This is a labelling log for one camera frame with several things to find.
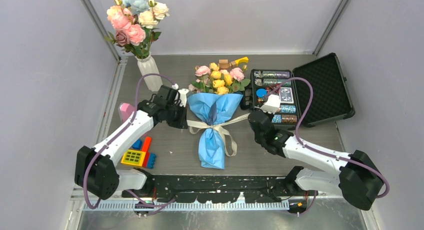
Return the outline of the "blue paper bouquet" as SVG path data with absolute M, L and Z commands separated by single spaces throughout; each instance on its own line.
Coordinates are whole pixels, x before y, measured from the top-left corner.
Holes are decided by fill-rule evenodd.
M 189 85 L 192 95 L 188 98 L 190 111 L 198 121 L 209 125 L 221 124 L 234 119 L 243 98 L 243 91 L 250 84 L 245 76 L 246 64 L 231 69 L 220 69 L 219 63 L 195 67 L 196 80 Z M 202 129 L 198 143 L 198 157 L 204 168 L 224 169 L 224 142 L 217 131 Z M 231 141 L 226 137 L 226 147 L 231 154 Z

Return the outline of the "cream satin ribbon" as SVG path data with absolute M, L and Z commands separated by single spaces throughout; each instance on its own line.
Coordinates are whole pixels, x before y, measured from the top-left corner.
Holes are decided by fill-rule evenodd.
M 215 124 L 215 125 L 209 125 L 205 122 L 193 121 L 193 120 L 187 120 L 187 124 L 188 124 L 189 132 L 191 134 L 196 134 L 196 133 L 199 132 L 199 130 L 202 130 L 202 129 L 213 129 L 213 130 L 217 131 L 218 134 L 220 135 L 220 137 L 222 138 L 223 142 L 224 142 L 224 150 L 225 150 L 226 156 L 234 157 L 234 156 L 237 155 L 238 145 L 237 145 L 236 141 L 233 139 L 230 132 L 228 130 L 226 130 L 224 128 L 224 126 L 247 120 L 248 116 L 249 116 L 249 114 L 244 114 L 244 115 L 236 117 L 236 118 L 234 118 L 234 119 L 232 119 L 228 122 L 221 123 L 221 124 Z M 229 137 L 229 139 L 230 139 L 230 149 L 232 150 L 231 154 L 229 153 L 229 151 L 227 149 L 226 137 Z

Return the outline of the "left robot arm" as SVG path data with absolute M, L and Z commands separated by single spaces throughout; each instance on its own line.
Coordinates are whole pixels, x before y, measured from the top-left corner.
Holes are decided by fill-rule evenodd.
M 153 192 L 153 183 L 140 168 L 117 170 L 116 166 L 136 140 L 158 123 L 165 121 L 173 128 L 188 128 L 189 92 L 161 86 L 149 100 L 139 102 L 135 111 L 110 136 L 94 147 L 82 146 L 78 150 L 74 182 L 82 187 L 87 202 L 90 194 L 106 200 L 116 191 L 135 190 L 141 197 Z

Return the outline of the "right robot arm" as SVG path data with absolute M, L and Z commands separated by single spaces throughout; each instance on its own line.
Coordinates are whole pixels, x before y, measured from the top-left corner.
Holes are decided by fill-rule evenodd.
M 278 130 L 267 114 L 255 111 L 248 115 L 255 142 L 273 155 L 294 159 L 318 168 L 295 166 L 285 177 L 285 188 L 291 195 L 318 191 L 342 196 L 352 206 L 368 211 L 381 193 L 384 178 L 371 158 L 363 151 L 334 151 L 298 135 Z

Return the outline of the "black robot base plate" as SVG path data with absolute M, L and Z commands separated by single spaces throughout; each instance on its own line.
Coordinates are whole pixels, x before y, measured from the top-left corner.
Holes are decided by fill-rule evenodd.
M 140 190 L 124 191 L 122 197 L 154 198 L 160 203 L 234 203 L 240 197 L 249 204 L 277 203 L 294 196 L 311 197 L 313 191 L 289 187 L 278 176 L 149 175 Z

